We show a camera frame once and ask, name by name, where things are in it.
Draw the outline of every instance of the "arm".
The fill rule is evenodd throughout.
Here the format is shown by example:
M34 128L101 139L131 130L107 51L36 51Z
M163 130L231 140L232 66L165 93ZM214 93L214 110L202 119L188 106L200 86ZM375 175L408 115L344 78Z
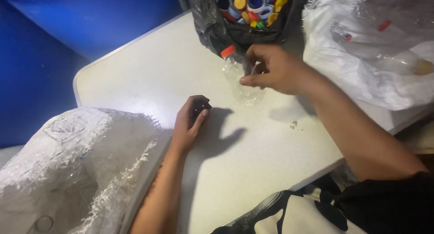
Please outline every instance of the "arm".
M182 173L209 115L209 99L192 96L178 112L172 142L130 228L131 234L175 233Z
M359 180L392 180L428 171L422 162L372 121L337 86L303 61L271 45L252 45L247 58L263 61L264 74L246 76L242 85L306 95L319 119Z

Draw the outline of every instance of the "white plastic bag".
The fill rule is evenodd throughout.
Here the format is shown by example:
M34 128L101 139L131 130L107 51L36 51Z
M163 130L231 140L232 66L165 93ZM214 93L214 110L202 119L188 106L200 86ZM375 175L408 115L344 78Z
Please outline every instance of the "white plastic bag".
M396 45L398 48L393 48L394 46L390 43L386 43L388 46L384 43L377 45L381 40L386 39L384 36L381 40L368 39L371 43L363 46L366 49L360 48L360 45L350 49L350 45L344 47L336 41L333 36L335 34L333 28L336 26L337 20L342 16L351 19L354 16L354 9L361 1L311 0L307 4L302 13L303 27L306 33L304 61L330 78L350 97L376 106L390 110L402 110L432 102L434 98L434 73L431 72L431 74L424 76L408 74L403 71L402 65L396 65L396 71L393 68L380 69L402 57L411 57L411 55L407 55L409 43L414 44L410 50L420 60L425 60L426 63L434 62L434 42L426 41L427 38L420 38L424 33L431 33L432 30L429 30L431 32L425 30L426 32L414 31L409 33L406 29L408 35L405 42ZM364 30L361 33L366 35L368 31ZM398 54L399 59L387 56L386 61L370 60L372 57L381 56L385 50L388 52L397 51L392 56Z
M0 233L117 233L160 132L112 109L53 117L0 170Z

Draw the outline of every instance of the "fingernail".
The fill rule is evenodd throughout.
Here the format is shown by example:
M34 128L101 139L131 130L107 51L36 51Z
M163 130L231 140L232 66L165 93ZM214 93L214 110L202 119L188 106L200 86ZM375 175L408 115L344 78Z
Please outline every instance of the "fingernail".
M247 84L247 77L241 77L240 84L241 85L246 85Z

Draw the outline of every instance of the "left hand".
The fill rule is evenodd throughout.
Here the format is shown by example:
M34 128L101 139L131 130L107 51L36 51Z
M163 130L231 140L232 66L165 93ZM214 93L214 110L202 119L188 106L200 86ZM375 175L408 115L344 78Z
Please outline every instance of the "left hand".
M180 153L191 151L199 140L204 122L209 117L210 100L202 95L191 96L176 116L170 148Z

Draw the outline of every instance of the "right hand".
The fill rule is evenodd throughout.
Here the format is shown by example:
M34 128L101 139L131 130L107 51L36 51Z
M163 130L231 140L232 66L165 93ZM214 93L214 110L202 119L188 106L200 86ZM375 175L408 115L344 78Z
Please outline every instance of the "right hand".
M312 81L321 75L302 60L287 54L277 45L255 45L247 50L247 59L265 63L258 65L256 71L261 75L244 76L241 85L252 87L269 87L288 95L306 93Z

